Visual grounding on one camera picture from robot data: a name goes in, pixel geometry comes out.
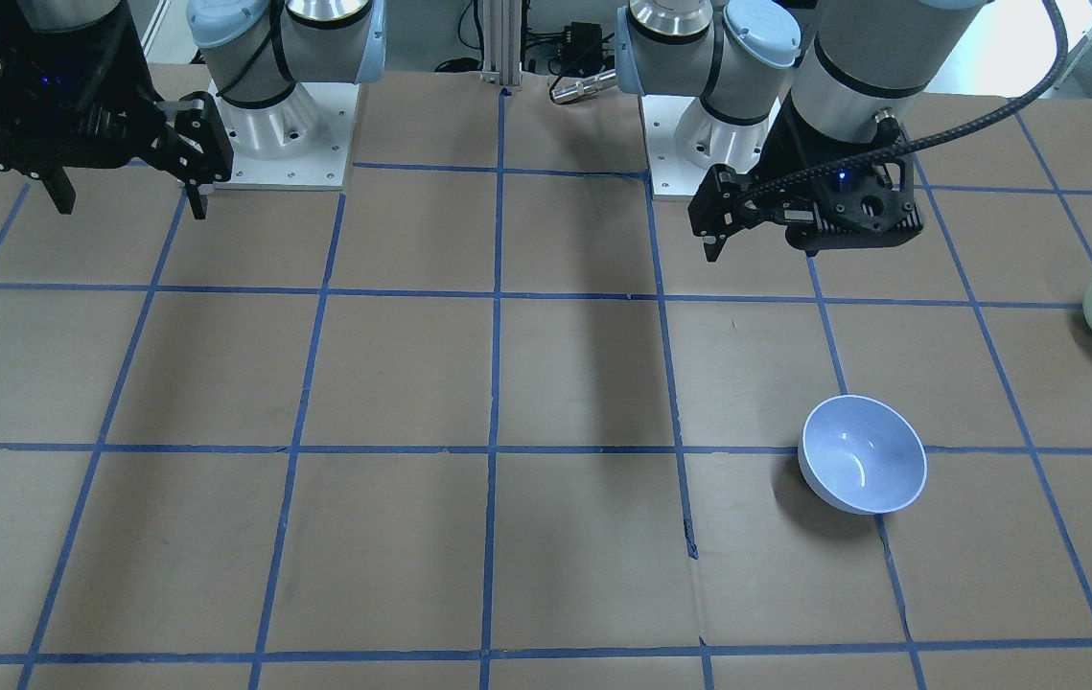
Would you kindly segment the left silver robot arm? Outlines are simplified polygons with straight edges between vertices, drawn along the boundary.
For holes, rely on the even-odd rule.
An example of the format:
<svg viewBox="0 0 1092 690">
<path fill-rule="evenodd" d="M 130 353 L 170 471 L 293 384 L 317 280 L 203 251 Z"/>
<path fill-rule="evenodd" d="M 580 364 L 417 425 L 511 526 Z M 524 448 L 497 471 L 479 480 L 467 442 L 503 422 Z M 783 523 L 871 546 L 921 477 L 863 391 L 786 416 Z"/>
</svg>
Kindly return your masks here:
<svg viewBox="0 0 1092 690">
<path fill-rule="evenodd" d="M 674 140 L 703 171 L 687 218 L 715 262 L 773 223 L 791 247 L 897 248 L 922 231 L 902 119 L 980 1 L 822 1 L 812 38 L 787 1 L 629 1 L 618 86 L 686 97 Z"/>
</svg>

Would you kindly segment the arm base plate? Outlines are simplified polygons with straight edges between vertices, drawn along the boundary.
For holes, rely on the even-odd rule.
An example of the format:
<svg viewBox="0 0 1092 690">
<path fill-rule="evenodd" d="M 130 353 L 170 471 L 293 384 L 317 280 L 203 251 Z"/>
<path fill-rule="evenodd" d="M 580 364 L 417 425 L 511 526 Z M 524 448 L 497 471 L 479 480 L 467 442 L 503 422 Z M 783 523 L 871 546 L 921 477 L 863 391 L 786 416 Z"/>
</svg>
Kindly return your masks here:
<svg viewBox="0 0 1092 690">
<path fill-rule="evenodd" d="M 778 118 L 779 102 L 765 121 L 747 126 L 719 121 L 693 97 L 646 95 L 640 108 L 652 197 L 690 200 L 715 163 L 741 174 L 755 168 Z"/>
<path fill-rule="evenodd" d="M 233 172 L 219 189 L 342 191 L 361 87 L 351 83 L 297 84 L 264 109 L 219 100 L 234 151 Z"/>
</svg>

